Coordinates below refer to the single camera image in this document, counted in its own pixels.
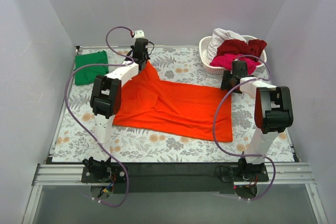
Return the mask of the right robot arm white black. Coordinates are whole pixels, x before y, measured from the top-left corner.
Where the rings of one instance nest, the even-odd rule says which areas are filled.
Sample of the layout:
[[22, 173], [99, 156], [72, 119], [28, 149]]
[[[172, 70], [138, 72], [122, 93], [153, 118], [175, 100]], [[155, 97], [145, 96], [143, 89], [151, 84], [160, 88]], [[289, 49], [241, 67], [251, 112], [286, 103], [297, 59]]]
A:
[[249, 75], [247, 63], [240, 60], [234, 60], [232, 69], [224, 71], [221, 89], [246, 93], [255, 99], [256, 130], [249, 146], [243, 151], [243, 157], [226, 170], [228, 176], [246, 181], [257, 178], [266, 181], [266, 155], [278, 135], [293, 124], [290, 90]]

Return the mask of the orange t-shirt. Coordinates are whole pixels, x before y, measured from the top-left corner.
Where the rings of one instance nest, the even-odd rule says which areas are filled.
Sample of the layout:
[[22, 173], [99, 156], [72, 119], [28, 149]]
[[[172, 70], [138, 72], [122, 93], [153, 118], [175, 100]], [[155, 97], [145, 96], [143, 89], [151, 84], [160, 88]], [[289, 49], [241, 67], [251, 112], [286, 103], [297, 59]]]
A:
[[218, 142], [233, 141], [231, 98], [219, 88], [164, 81], [147, 63], [122, 87], [113, 125]]

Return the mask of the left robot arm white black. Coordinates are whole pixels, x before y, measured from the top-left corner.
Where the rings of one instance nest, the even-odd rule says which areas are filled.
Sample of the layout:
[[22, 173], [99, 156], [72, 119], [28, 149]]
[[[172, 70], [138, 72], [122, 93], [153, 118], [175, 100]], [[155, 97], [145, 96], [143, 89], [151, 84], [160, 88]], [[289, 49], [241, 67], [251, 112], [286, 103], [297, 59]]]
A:
[[134, 60], [129, 63], [125, 60], [122, 67], [116, 68], [104, 76], [98, 75], [93, 83], [90, 106], [94, 113], [97, 146], [93, 149], [89, 159], [82, 162], [98, 181], [107, 182], [111, 178], [112, 170], [109, 167], [111, 157], [107, 152], [108, 142], [112, 133], [112, 123], [121, 108], [122, 86], [137, 76], [150, 59], [146, 38], [137, 38], [131, 51], [127, 54]]

